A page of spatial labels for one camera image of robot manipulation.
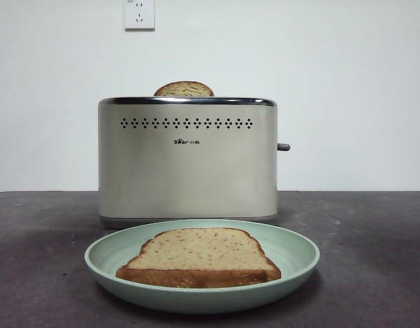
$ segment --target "toaster lever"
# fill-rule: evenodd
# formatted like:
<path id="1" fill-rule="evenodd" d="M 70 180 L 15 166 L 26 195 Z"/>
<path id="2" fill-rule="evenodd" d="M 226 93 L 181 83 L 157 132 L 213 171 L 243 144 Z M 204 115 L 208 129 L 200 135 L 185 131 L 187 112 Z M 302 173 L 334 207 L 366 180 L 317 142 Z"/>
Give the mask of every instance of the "toaster lever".
<path id="1" fill-rule="evenodd" d="M 287 152 L 289 149 L 291 149 L 291 145 L 287 143 L 278 143 L 277 144 L 277 150 L 282 150 L 283 152 Z"/>

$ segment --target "toaster top rim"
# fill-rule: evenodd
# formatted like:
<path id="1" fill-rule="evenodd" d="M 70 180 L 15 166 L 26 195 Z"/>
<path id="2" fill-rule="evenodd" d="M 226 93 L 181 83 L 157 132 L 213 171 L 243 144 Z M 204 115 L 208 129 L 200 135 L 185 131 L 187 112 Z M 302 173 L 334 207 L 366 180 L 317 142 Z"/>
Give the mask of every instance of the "toaster top rim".
<path id="1" fill-rule="evenodd" d="M 99 101 L 105 105 L 258 105 L 277 107 L 275 101 L 247 97 L 113 97 Z"/>

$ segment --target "bread crust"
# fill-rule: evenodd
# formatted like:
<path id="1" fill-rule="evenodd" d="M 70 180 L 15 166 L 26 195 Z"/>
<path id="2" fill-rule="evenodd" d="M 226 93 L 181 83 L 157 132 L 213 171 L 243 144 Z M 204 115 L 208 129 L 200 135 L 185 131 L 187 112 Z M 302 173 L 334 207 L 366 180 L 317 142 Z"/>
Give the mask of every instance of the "bread crust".
<path id="1" fill-rule="evenodd" d="M 197 82 L 197 81 L 177 81 L 177 82 L 171 82 L 166 85 L 163 85 L 161 88 L 159 88 L 155 93 L 154 96 L 166 96 L 166 92 L 169 91 L 169 89 L 172 89 L 173 87 L 180 86 L 182 84 L 187 84 L 189 87 L 201 87 L 206 90 L 206 94 L 203 94 L 202 96 L 215 96 L 213 93 L 213 90 L 210 89 L 208 85 L 205 85 L 204 83 Z"/>
<path id="2" fill-rule="evenodd" d="M 280 269 L 267 257 L 260 243 L 252 237 L 247 231 L 225 228 L 227 230 L 236 230 L 243 232 L 248 238 L 253 240 L 257 246 L 258 256 L 263 256 L 266 262 L 273 268 L 265 269 L 231 269 L 231 270 L 209 270 L 209 269 L 132 269 L 129 264 L 136 258 L 147 252 L 148 244 L 158 236 L 162 236 L 168 231 L 156 234 L 152 239 L 147 240 L 140 248 L 139 255 L 130 259 L 128 263 L 117 270 L 116 277 L 129 280 L 131 282 L 139 282 L 142 284 L 150 284 L 165 287 L 182 287 L 182 288 L 219 288 L 245 286 L 258 284 L 261 282 L 269 282 L 281 278 Z"/>

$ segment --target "toaster brand logo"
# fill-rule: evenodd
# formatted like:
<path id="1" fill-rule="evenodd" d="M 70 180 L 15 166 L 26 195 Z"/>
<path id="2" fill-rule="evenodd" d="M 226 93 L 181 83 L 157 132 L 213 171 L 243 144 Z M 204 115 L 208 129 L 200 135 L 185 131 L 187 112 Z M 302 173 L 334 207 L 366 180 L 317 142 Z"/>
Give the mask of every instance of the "toaster brand logo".
<path id="1" fill-rule="evenodd" d="M 182 140 L 181 138 L 174 139 L 174 145 L 200 145 L 199 140 Z"/>

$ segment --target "toast in toaster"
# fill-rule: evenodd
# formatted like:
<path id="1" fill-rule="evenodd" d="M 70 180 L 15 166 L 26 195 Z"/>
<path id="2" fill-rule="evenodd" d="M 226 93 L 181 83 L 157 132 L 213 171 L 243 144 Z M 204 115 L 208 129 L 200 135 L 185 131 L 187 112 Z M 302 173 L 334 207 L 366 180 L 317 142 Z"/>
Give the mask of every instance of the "toast in toaster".
<path id="1" fill-rule="evenodd" d="M 214 93 L 201 82 L 178 81 L 162 86 L 154 96 L 209 97 L 214 96 Z"/>

